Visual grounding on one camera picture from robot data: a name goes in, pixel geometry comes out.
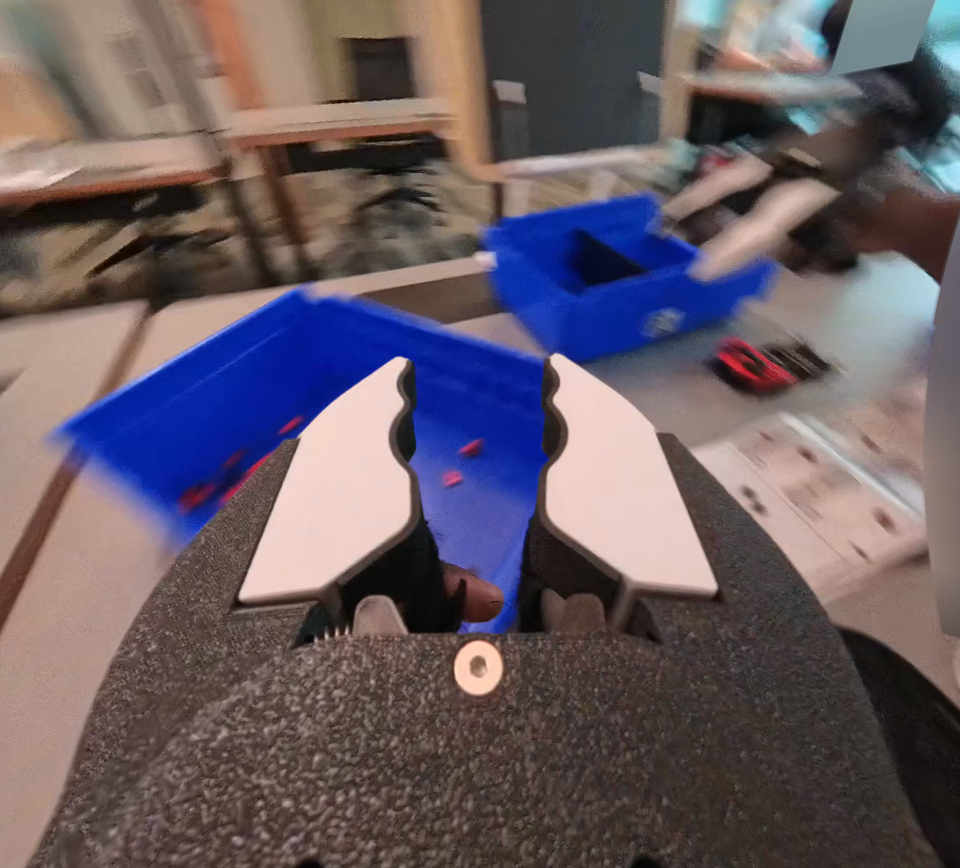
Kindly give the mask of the blue bin with black divider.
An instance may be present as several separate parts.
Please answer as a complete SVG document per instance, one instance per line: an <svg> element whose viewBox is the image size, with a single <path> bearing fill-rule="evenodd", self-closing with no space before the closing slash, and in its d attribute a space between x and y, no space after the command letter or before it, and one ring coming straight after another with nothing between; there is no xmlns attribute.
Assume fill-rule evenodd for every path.
<svg viewBox="0 0 960 868"><path fill-rule="evenodd" d="M490 285L542 348L576 362L726 322L769 296L776 261L702 283L690 274L700 250L662 222L649 193L505 217L484 234Z"/></svg>

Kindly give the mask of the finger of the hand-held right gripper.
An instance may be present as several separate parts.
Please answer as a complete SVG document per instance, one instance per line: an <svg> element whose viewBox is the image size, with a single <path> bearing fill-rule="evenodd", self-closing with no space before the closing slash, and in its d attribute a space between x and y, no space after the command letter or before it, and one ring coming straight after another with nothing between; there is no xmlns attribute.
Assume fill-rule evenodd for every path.
<svg viewBox="0 0 960 868"><path fill-rule="evenodd" d="M736 157L692 181L662 204L662 215L669 221L683 221L713 207L726 197L752 189L767 181L773 167L759 157Z"/></svg>
<svg viewBox="0 0 960 868"><path fill-rule="evenodd" d="M823 183L780 183L766 191L743 216L704 244L691 263L691 277L714 282L772 253L786 236L841 197Z"/></svg>

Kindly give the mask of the person's left hand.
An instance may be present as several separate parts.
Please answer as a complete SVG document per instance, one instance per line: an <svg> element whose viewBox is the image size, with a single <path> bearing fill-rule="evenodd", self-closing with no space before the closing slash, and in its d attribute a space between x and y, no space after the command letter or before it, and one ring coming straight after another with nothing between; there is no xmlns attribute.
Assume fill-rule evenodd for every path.
<svg viewBox="0 0 960 868"><path fill-rule="evenodd" d="M503 610L504 595L496 584L451 562L441 562L440 571L443 590L457 624L486 623Z"/></svg>

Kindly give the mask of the lego instruction booklet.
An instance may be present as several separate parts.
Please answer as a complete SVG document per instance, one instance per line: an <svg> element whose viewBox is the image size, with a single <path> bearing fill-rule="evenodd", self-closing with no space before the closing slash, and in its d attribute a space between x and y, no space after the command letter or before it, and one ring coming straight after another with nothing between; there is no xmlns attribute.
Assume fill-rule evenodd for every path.
<svg viewBox="0 0 960 868"><path fill-rule="evenodd" d="M783 414L693 450L817 596L832 600L928 553L928 378L833 414Z"/></svg>

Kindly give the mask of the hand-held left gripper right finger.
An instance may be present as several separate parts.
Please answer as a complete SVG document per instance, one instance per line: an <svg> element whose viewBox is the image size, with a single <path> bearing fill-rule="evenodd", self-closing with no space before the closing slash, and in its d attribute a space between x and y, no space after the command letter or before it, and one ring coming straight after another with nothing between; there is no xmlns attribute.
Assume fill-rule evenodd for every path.
<svg viewBox="0 0 960 868"><path fill-rule="evenodd" d="M713 568L652 422L561 354L546 359L544 376L544 410L558 420L540 485L546 528L627 596L716 596Z"/></svg>

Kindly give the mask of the person's right hand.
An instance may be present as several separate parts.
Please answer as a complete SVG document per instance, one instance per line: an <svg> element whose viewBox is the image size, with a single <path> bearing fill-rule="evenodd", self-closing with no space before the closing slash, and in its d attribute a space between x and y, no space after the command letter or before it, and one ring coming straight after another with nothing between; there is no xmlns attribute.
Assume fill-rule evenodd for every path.
<svg viewBox="0 0 960 868"><path fill-rule="evenodd" d="M861 253L898 254L941 284L958 221L958 195L897 190L853 217L850 243Z"/></svg>

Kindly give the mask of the pile of red lego pieces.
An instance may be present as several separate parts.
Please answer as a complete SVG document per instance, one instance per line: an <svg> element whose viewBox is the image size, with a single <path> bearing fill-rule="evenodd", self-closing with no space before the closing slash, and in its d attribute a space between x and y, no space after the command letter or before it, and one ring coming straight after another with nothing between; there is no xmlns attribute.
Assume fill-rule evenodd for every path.
<svg viewBox="0 0 960 868"><path fill-rule="evenodd" d="M279 438L282 441L292 438L302 427L306 427L304 416L291 418L278 431ZM471 440L459 448L458 456L461 459L473 459L479 456L484 443L482 438ZM180 515L192 514L210 504L222 507L234 497L236 491L246 483L248 478L258 472L259 467L268 460L271 453L267 452L259 460L245 467L246 451L238 450L234 452L222 463L219 474L201 481L181 493L176 501L177 513ZM441 477L441 483L445 489L455 488L462 482L463 474L458 469L449 469Z"/></svg>

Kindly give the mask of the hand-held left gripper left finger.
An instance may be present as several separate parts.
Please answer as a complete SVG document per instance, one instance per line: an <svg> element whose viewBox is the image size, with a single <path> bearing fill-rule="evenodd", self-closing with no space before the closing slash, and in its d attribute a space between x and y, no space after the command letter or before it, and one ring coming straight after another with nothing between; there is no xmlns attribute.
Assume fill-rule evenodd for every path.
<svg viewBox="0 0 960 868"><path fill-rule="evenodd" d="M416 403L414 364L394 357L299 434L239 587L241 606L330 596L414 533Z"/></svg>

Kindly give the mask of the red and black lego car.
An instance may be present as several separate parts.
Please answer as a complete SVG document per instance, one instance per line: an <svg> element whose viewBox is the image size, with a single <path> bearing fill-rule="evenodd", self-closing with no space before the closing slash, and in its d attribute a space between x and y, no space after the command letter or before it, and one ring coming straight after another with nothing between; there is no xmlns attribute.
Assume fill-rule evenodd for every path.
<svg viewBox="0 0 960 868"><path fill-rule="evenodd" d="M729 387L753 397L785 394L837 371L831 361L800 340L758 345L727 338L704 364Z"/></svg>

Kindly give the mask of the blue plastic bin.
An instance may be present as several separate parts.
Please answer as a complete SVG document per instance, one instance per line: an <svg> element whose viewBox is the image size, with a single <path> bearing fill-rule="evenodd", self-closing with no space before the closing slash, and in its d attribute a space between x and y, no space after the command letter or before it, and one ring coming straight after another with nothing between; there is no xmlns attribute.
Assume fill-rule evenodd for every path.
<svg viewBox="0 0 960 868"><path fill-rule="evenodd" d="M220 507L180 515L184 490L238 450L245 467L274 451L283 424L304 416L307 425L397 356L414 364L412 466L440 556L505 599L495 619L463 629L507 632L518 621L522 545L545 462L543 361L529 353L359 298L296 291L67 418L53 438L186 544ZM479 456L458 456L481 438ZM462 484L445 489L449 469Z"/></svg>

